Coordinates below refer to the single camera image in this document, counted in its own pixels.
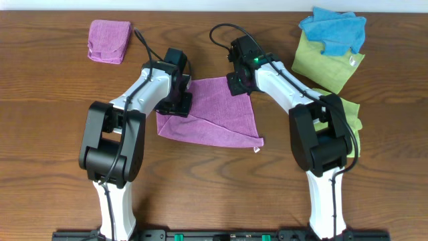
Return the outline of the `purple microfiber cloth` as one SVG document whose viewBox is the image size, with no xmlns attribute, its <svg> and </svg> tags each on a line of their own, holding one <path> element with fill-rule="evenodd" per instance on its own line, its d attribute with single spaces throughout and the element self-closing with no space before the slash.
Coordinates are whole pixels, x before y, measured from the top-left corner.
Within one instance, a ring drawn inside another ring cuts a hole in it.
<svg viewBox="0 0 428 241">
<path fill-rule="evenodd" d="M 156 115 L 157 134 L 175 141 L 227 148 L 264 146 L 259 136 L 251 98 L 232 96 L 225 77 L 195 80 L 187 117 Z"/>
</svg>

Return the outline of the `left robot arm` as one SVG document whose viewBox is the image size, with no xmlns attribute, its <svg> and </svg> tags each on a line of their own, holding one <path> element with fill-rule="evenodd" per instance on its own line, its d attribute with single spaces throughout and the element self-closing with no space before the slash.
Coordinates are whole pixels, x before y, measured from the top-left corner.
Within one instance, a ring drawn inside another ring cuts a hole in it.
<svg viewBox="0 0 428 241">
<path fill-rule="evenodd" d="M 138 80 L 121 96 L 90 105 L 79 166 L 98 192 L 102 213 L 98 240 L 133 237 L 132 182 L 144 156 L 146 118 L 153 111 L 188 117 L 193 95 L 186 65 L 183 51 L 169 48 L 163 59 L 145 63 Z"/>
</svg>

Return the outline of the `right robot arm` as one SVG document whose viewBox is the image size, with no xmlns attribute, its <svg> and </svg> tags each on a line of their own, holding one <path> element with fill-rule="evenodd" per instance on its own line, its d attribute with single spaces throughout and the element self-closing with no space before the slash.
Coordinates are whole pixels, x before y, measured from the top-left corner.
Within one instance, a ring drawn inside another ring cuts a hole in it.
<svg viewBox="0 0 428 241">
<path fill-rule="evenodd" d="M 320 240 L 339 240 L 346 229 L 342 176 L 355 138 L 341 99 L 305 86 L 248 35 L 231 42 L 228 60 L 234 67 L 227 75 L 232 95 L 265 92 L 288 114 L 292 154 L 308 177 L 310 227 Z"/>
</svg>

